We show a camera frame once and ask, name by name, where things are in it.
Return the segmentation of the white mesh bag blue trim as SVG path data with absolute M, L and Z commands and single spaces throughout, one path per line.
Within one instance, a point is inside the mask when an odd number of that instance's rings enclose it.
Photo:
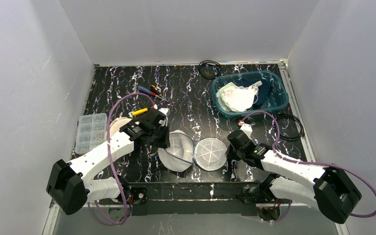
M 218 139 L 206 138 L 195 143 L 185 132 L 176 130 L 169 133 L 169 141 L 168 148 L 158 149 L 158 156 L 170 171 L 183 172 L 192 165 L 216 171 L 227 161 L 227 146 Z

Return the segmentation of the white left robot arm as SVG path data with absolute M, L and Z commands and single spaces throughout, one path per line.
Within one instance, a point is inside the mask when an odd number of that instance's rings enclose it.
M 79 211 L 86 203 L 118 198 L 123 187 L 110 177 L 95 180 L 98 172 L 111 162 L 132 153 L 140 146 L 169 147 L 168 108 L 149 109 L 121 126 L 105 142 L 81 157 L 52 166 L 46 191 L 67 215 Z

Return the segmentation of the white bra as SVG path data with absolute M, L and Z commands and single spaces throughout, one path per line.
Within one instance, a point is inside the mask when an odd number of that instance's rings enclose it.
M 238 86 L 233 82 L 220 88 L 216 93 L 218 104 L 227 112 L 245 112 L 252 108 L 256 90 Z

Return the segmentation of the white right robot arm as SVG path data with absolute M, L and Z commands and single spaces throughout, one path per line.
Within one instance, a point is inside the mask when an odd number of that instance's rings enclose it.
M 266 144 L 256 145 L 242 130 L 231 132 L 227 158 L 270 172 L 259 186 L 266 198 L 289 199 L 318 209 L 329 220 L 343 224 L 362 198 L 342 169 L 296 162 Z

